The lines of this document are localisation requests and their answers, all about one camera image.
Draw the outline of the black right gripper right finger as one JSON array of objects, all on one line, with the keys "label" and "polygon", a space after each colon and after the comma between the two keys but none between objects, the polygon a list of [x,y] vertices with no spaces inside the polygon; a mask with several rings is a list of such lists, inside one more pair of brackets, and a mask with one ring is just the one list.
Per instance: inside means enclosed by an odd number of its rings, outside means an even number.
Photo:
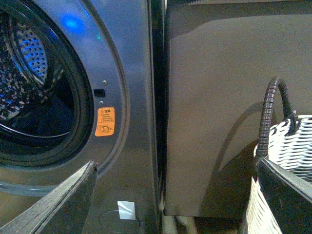
[{"label": "black right gripper right finger", "polygon": [[284,234],[312,232],[312,185],[261,157],[257,180],[269,208]]}]

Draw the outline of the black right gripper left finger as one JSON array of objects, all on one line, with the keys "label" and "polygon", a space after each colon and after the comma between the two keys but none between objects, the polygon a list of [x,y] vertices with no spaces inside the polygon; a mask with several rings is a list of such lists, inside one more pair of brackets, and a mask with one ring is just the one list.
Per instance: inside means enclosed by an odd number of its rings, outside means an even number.
[{"label": "black right gripper left finger", "polygon": [[2,234],[80,234],[93,201],[97,165],[87,162],[25,212],[0,228]]}]

